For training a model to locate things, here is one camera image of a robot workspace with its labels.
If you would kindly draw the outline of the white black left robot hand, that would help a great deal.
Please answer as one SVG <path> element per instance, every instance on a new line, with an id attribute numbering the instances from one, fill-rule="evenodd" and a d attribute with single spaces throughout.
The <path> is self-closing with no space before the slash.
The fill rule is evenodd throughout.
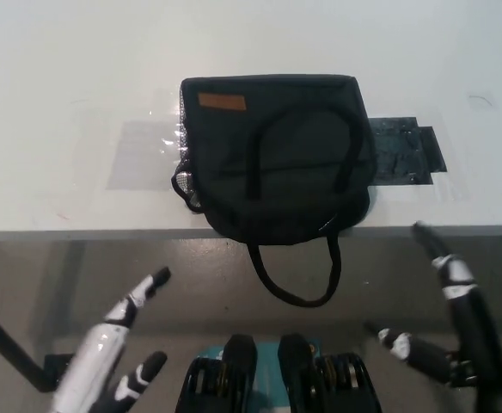
<path id="1" fill-rule="evenodd" d="M 159 374 L 168 357 L 150 354 L 110 386 L 139 310 L 171 276 L 167 267 L 146 275 L 92 327 L 71 358 L 52 397 L 51 412 L 128 412 Z"/>

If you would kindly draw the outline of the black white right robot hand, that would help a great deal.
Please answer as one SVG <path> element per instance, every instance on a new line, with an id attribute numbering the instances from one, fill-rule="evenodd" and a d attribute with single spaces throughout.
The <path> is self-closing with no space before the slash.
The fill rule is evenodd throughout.
<path id="1" fill-rule="evenodd" d="M 502 347 L 493 318 L 468 264 L 428 225 L 411 232 L 436 270 L 459 349 L 447 351 L 406 331 L 364 327 L 396 359 L 450 388 L 474 388 L 477 412 L 502 412 Z"/>

